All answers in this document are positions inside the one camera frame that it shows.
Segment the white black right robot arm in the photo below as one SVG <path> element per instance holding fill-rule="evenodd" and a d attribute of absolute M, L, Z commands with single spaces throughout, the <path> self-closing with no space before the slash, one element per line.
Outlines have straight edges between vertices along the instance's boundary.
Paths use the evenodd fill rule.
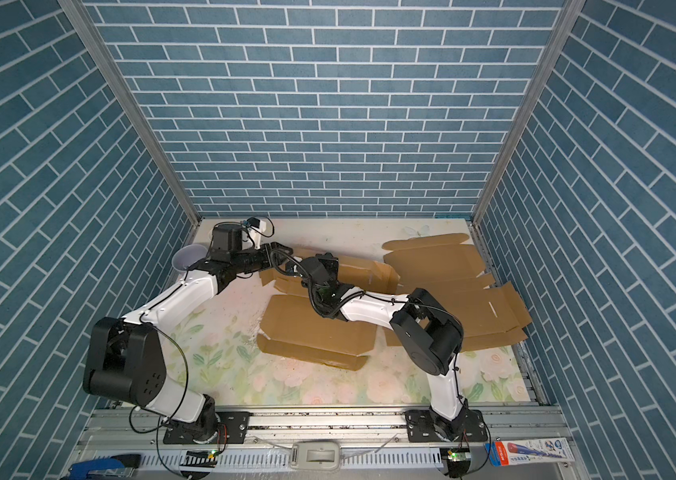
<path fill-rule="evenodd" d="M 323 318 L 363 322 L 392 331 L 410 360 L 426 376 L 428 427 L 445 441 L 488 441 L 481 414 L 468 407 L 458 383 L 461 323 L 427 290 L 391 295 L 368 292 L 338 280 L 339 262 L 331 254 L 291 258 L 285 272 L 301 278 L 310 305 Z"/>

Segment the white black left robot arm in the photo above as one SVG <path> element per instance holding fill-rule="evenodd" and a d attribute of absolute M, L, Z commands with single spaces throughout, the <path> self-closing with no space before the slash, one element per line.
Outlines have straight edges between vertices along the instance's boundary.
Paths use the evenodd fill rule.
<path fill-rule="evenodd" d="M 176 283 L 145 305 L 120 317 L 104 317 L 92 329 L 82 386 L 86 393 L 130 403 L 158 414 L 162 425 L 187 443 L 223 443 L 226 429 L 215 401 L 175 380 L 167 371 L 162 343 L 197 306 L 232 281 L 271 268 L 273 221 L 251 217 L 222 221 L 209 244 L 180 249 L 172 259 Z"/>

